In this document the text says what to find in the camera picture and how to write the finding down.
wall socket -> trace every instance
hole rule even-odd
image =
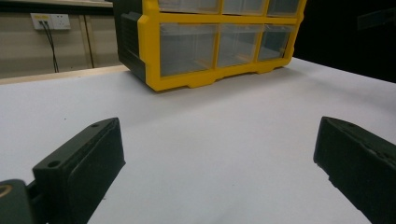
[[[46,22],[51,30],[70,30],[70,20],[67,14],[31,13],[33,26],[36,30],[44,30],[41,21]]]

yellow frame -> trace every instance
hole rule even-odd
[[[146,83],[155,91],[163,91],[176,87],[188,86],[190,88],[209,85],[217,79],[234,76],[247,72],[258,74],[266,73],[277,67],[287,65],[294,52],[294,43],[297,37],[300,24],[304,18],[304,8],[306,0],[300,0],[296,17],[293,18],[274,18],[267,17],[266,11],[269,0],[265,1],[263,16],[230,16],[221,15],[223,0],[219,0],[219,14],[187,14],[187,13],[162,13],[158,5],[158,0],[144,0],[143,16],[138,21],[138,38],[140,59],[146,65]],[[257,62],[259,48],[262,40],[262,33],[256,45],[254,61],[229,67],[216,67],[205,71],[177,74],[168,77],[161,77],[160,72],[160,23],[235,23],[235,24],[282,24],[292,25],[294,30],[290,33],[289,41],[286,46],[284,57],[264,62]],[[215,39],[214,64],[218,58],[219,33]]]

dark background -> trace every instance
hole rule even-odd
[[[384,12],[392,8],[395,0],[308,0],[294,57],[396,83],[395,10]],[[359,17],[381,10],[366,20],[376,26],[358,30]]]

plastic drawer organizer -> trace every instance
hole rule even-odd
[[[120,61],[155,91],[291,60],[306,0],[114,0]]]

wall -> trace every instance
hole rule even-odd
[[[70,30],[52,31],[60,72],[120,64],[112,16],[69,15]],[[53,73],[44,31],[29,13],[0,13],[0,78]]]

